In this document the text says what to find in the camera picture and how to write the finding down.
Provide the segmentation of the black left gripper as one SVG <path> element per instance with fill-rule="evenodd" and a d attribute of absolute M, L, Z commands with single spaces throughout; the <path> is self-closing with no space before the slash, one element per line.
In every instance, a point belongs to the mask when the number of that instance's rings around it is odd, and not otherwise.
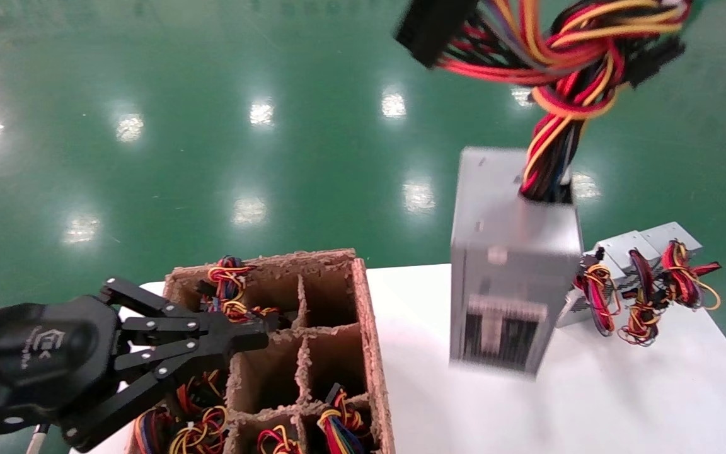
<path fill-rule="evenodd" d="M 268 346 L 259 317 L 232 322 L 198 312 L 118 277 L 54 305 L 0 308 L 0 434 L 60 426 L 64 441 L 89 452 L 191 378 L 225 369 L 234 354 Z M 110 305 L 137 313 L 123 321 Z M 118 328 L 146 337 L 186 337 L 128 354 Z"/>

